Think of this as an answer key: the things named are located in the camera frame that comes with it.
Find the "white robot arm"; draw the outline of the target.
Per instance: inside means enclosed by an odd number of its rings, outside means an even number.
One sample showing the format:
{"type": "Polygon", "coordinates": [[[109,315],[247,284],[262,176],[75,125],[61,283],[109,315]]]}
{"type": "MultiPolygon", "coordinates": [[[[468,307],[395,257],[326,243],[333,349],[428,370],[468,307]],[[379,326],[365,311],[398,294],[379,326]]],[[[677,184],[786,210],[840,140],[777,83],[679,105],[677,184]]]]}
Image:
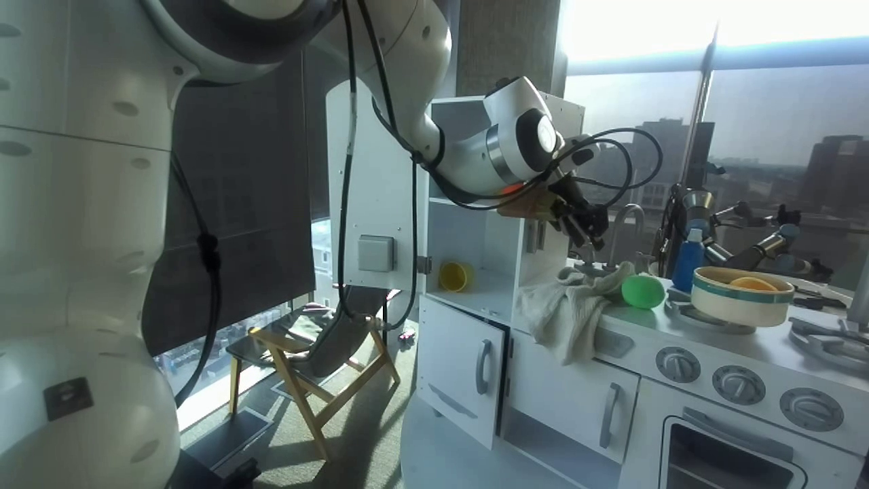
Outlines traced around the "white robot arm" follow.
{"type": "Polygon", "coordinates": [[[304,51],[458,199],[543,182],[566,144],[524,75],[445,136],[439,0],[0,0],[0,36],[0,489],[170,489],[159,354],[307,279],[304,51]]]}

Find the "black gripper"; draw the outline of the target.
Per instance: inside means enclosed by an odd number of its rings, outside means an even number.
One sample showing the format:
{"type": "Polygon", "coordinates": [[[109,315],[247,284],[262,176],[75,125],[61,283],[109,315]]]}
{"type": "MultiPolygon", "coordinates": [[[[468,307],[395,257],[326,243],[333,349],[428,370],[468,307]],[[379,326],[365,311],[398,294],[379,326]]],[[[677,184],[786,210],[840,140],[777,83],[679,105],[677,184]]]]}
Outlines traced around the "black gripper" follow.
{"type": "Polygon", "coordinates": [[[585,243],[592,243],[597,253],[606,250],[610,210],[589,203],[574,176],[562,176],[548,186],[561,195],[548,223],[566,231],[577,250],[585,243]]]}

